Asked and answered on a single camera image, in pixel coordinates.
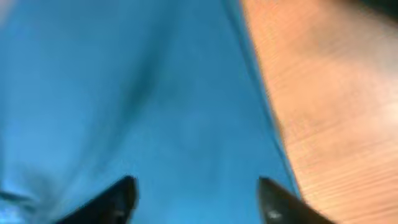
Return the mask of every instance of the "wooden floor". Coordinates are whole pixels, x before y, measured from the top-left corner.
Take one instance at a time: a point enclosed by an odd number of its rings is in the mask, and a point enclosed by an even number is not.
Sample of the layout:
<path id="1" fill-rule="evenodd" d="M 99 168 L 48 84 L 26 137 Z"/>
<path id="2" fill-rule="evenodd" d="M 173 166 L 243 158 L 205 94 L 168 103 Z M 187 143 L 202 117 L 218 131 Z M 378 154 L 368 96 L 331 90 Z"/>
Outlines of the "wooden floor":
<path id="1" fill-rule="evenodd" d="M 398 223 L 398 23 L 354 1 L 243 0 L 307 202 Z"/>

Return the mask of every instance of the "blue towel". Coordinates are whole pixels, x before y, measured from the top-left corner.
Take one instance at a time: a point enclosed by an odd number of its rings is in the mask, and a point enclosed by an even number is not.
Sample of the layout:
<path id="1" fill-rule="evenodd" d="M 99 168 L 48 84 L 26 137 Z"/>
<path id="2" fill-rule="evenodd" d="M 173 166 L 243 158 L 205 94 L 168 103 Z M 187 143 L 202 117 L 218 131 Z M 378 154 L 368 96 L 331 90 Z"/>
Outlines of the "blue towel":
<path id="1" fill-rule="evenodd" d="M 134 224 L 260 223 L 260 175 L 299 194 L 237 0 L 18 1 L 0 47 L 0 221 L 125 175 Z"/>

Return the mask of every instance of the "wooden table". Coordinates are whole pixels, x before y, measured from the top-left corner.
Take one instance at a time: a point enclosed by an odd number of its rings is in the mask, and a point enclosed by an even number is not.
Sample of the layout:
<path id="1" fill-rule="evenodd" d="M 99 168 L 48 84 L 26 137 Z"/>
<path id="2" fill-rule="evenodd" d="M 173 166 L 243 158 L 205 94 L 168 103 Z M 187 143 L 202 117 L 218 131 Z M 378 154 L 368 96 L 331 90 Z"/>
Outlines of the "wooden table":
<path id="1" fill-rule="evenodd" d="M 354 1 L 243 0 L 307 202 L 398 223 L 398 23 Z"/>

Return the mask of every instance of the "blue cloth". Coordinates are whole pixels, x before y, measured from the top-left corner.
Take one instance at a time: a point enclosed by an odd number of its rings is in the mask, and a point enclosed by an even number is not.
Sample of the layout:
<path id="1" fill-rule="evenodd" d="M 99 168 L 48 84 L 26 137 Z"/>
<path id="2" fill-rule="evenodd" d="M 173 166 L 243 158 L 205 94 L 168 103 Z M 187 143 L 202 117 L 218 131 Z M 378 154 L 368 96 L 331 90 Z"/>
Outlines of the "blue cloth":
<path id="1" fill-rule="evenodd" d="M 3 216 L 127 174 L 136 224 L 260 223 L 260 175 L 298 193 L 236 0 L 18 1 L 0 41 Z"/>

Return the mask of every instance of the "wood surface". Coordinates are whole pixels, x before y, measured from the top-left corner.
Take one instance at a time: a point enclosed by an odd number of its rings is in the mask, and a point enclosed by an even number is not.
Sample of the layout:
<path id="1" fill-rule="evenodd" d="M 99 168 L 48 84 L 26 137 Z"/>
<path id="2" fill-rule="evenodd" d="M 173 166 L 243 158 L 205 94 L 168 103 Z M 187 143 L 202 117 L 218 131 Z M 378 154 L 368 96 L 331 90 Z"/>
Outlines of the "wood surface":
<path id="1" fill-rule="evenodd" d="M 243 0 L 305 200 L 398 223 L 398 23 L 355 1 Z"/>

